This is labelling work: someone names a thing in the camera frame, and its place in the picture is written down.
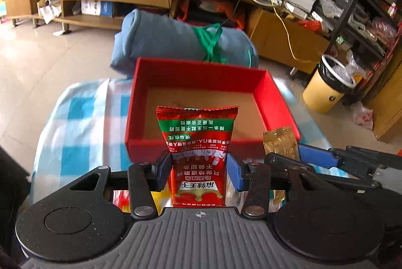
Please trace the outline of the gold foil packet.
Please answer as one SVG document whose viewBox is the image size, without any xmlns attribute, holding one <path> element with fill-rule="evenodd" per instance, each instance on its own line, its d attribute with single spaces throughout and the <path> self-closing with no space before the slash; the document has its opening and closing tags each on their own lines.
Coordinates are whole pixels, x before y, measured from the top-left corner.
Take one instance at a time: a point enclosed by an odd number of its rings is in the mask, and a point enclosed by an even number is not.
<svg viewBox="0 0 402 269">
<path fill-rule="evenodd" d="M 299 161 L 298 143 L 290 126 L 265 132 L 262 137 L 265 154 L 277 153 L 292 160 Z M 274 190 L 269 202 L 271 212 L 278 211 L 285 204 L 285 191 Z"/>
</svg>

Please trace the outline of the red green spicy packet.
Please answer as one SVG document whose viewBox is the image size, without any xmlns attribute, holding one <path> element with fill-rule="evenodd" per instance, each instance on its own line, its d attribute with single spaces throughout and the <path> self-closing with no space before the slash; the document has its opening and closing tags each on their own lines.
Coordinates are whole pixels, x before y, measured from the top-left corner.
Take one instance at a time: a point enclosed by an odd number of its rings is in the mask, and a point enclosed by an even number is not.
<svg viewBox="0 0 402 269">
<path fill-rule="evenodd" d="M 174 207 L 226 205 L 226 159 L 237 114 L 237 106 L 156 108 L 157 122 L 172 156 L 170 191 Z"/>
</svg>

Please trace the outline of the yellow trash bin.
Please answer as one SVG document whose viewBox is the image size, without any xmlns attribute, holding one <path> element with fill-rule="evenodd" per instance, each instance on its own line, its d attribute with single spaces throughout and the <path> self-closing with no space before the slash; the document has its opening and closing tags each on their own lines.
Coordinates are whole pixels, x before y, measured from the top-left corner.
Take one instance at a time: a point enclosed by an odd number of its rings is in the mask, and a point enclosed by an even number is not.
<svg viewBox="0 0 402 269">
<path fill-rule="evenodd" d="M 324 54 L 302 97 L 307 107 L 327 113 L 342 97 L 356 87 L 356 80 L 336 58 Z"/>
</svg>

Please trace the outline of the blue checkered tablecloth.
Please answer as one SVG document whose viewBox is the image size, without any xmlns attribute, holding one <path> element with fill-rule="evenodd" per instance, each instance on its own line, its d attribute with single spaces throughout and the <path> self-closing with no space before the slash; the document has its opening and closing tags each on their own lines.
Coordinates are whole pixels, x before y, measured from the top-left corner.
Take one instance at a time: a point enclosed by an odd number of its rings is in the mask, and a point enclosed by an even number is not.
<svg viewBox="0 0 402 269">
<path fill-rule="evenodd" d="M 98 166 L 128 169 L 124 136 L 132 83 L 100 79 L 75 83 L 62 93 L 39 136 L 32 204 Z"/>
</svg>

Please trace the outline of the red cardboard box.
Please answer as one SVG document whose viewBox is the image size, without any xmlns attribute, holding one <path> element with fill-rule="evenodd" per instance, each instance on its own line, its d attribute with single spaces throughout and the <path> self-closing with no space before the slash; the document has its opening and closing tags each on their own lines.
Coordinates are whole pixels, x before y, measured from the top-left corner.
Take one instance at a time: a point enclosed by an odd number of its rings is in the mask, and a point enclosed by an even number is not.
<svg viewBox="0 0 402 269">
<path fill-rule="evenodd" d="M 167 149 L 157 123 L 157 106 L 217 109 L 238 107 L 230 152 L 240 159 L 264 156 L 264 132 L 291 127 L 301 134 L 273 77 L 267 70 L 140 58 L 136 62 L 125 129 L 133 163 L 153 163 Z"/>
</svg>

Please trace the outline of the rolled blue blanket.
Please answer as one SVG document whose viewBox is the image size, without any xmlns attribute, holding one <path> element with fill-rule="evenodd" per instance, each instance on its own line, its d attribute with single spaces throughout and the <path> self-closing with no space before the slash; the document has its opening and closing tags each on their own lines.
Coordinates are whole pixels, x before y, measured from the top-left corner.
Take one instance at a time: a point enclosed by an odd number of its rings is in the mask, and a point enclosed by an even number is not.
<svg viewBox="0 0 402 269">
<path fill-rule="evenodd" d="M 224 28 L 219 23 L 192 26 L 135 9 L 126 15 L 121 31 L 115 35 L 110 67 L 133 77 L 138 58 L 258 67 L 256 48 L 242 30 Z"/>
</svg>

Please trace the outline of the black metal shelf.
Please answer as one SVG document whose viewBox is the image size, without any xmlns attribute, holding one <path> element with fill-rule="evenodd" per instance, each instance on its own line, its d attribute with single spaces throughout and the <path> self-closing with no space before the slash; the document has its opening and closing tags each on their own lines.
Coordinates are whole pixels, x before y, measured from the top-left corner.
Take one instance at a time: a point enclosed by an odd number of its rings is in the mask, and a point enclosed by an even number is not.
<svg viewBox="0 0 402 269">
<path fill-rule="evenodd" d="M 385 0 L 316 0 L 311 12 L 329 30 L 326 54 L 343 60 L 351 53 L 365 70 L 341 99 L 345 106 L 361 101 L 380 82 L 401 39 L 401 6 Z"/>
</svg>

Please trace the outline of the orange plastic bag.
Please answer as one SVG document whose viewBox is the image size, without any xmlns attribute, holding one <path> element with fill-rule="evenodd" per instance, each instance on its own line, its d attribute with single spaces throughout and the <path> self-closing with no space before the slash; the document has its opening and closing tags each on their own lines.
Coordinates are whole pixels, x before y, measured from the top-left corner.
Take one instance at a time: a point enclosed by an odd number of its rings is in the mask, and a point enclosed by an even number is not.
<svg viewBox="0 0 402 269">
<path fill-rule="evenodd" d="M 246 14 L 240 0 L 183 0 L 176 19 L 193 26 L 219 23 L 227 28 L 244 30 Z"/>
</svg>

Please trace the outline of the white blue carton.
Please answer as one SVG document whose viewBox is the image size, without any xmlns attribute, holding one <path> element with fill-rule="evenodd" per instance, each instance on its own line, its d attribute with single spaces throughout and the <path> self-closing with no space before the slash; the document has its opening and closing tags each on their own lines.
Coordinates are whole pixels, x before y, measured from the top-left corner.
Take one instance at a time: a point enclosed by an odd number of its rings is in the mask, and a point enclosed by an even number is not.
<svg viewBox="0 0 402 269">
<path fill-rule="evenodd" d="M 115 15 L 115 7 L 113 2 L 109 1 L 82 0 L 81 13 L 84 15 L 113 17 Z"/>
</svg>

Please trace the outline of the wooden TV cabinet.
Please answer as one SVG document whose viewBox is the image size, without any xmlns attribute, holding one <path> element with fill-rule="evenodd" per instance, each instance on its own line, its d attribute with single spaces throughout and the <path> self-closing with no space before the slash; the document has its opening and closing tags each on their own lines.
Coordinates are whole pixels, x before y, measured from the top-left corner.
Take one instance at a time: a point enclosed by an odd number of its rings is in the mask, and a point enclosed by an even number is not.
<svg viewBox="0 0 402 269">
<path fill-rule="evenodd" d="M 30 18 L 41 19 L 37 3 L 40 0 L 5 0 L 7 17 L 12 20 Z M 61 14 L 55 19 L 67 30 L 70 25 L 88 28 L 119 30 L 123 23 L 121 16 L 103 17 L 100 15 L 75 15 L 72 8 L 81 0 L 60 0 Z M 177 19 L 185 14 L 184 8 L 192 0 L 95 0 L 125 3 L 153 10 L 165 10 L 171 18 Z M 241 29 L 255 44 L 258 54 L 263 58 L 275 60 L 310 74 L 328 48 L 329 42 L 294 21 L 279 19 L 281 7 L 262 6 L 254 0 L 210 0 L 226 5 L 231 10 L 228 18 L 233 19 L 237 12 L 245 16 Z"/>
</svg>

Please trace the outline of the white paper bag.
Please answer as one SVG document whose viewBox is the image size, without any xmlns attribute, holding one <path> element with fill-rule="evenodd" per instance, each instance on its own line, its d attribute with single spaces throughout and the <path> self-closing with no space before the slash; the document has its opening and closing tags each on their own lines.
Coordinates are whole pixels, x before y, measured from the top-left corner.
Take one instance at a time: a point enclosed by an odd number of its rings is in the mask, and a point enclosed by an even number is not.
<svg viewBox="0 0 402 269">
<path fill-rule="evenodd" d="M 49 24 L 61 14 L 61 2 L 60 0 L 39 0 L 37 10 L 45 24 Z"/>
</svg>

